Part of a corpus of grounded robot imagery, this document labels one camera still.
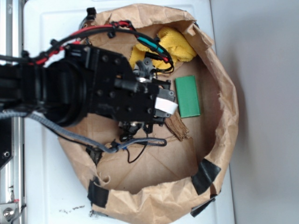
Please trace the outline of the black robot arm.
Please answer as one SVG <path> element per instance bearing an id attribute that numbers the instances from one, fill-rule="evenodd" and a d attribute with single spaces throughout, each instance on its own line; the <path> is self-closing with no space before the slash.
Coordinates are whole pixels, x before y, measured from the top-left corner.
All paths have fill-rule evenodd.
<path id="1" fill-rule="evenodd" d="M 40 112 L 59 126 L 73 126 L 87 114 L 123 124 L 121 140 L 144 127 L 163 125 L 176 111 L 170 82 L 155 78 L 149 58 L 134 69 L 122 54 L 69 44 L 63 59 L 44 67 L 19 63 L 0 68 L 0 107 Z"/>

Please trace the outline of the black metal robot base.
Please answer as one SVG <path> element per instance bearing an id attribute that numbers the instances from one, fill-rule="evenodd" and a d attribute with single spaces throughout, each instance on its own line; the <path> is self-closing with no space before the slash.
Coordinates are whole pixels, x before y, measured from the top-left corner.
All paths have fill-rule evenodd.
<path id="1" fill-rule="evenodd" d="M 0 169 L 3 169 L 13 157 L 12 119 L 0 120 Z"/>

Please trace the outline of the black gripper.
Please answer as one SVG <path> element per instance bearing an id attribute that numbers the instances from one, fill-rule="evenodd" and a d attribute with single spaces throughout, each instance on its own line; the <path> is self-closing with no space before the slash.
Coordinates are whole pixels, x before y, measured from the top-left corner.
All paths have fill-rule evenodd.
<path id="1" fill-rule="evenodd" d="M 169 81 L 158 80 L 150 58 L 132 68 L 125 56 L 88 45 L 68 44 L 64 61 L 83 78 L 88 112 L 119 121 L 121 142 L 153 124 L 162 124 L 178 107 Z"/>

